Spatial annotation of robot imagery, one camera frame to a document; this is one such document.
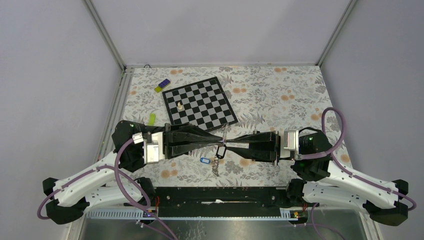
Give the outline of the blue capped key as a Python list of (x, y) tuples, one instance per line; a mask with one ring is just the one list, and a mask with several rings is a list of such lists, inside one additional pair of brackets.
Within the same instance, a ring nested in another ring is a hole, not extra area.
[(209, 158), (201, 157), (200, 162), (203, 164), (210, 164), (211, 160)]

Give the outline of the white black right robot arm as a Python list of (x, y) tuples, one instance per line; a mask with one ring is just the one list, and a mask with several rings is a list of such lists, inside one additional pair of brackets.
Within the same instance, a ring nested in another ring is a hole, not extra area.
[(328, 205), (363, 212), (380, 224), (399, 226), (408, 218), (409, 208), (402, 203), (409, 184), (401, 179), (384, 181), (337, 162), (326, 135), (311, 128), (255, 132), (228, 140), (225, 151), (245, 159), (278, 164), (292, 161), (297, 177), (287, 184), (282, 195), (271, 204), (282, 208)]

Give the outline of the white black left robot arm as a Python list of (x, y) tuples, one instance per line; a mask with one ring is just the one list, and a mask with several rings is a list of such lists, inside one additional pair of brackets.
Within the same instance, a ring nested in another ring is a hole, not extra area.
[(153, 184), (148, 178), (132, 179), (130, 173), (196, 149), (223, 145), (225, 140), (190, 123), (151, 126), (120, 121), (112, 134), (114, 150), (104, 158), (72, 176), (42, 182), (46, 197), (37, 216), (63, 225), (111, 205), (129, 204), (147, 211), (155, 200)]

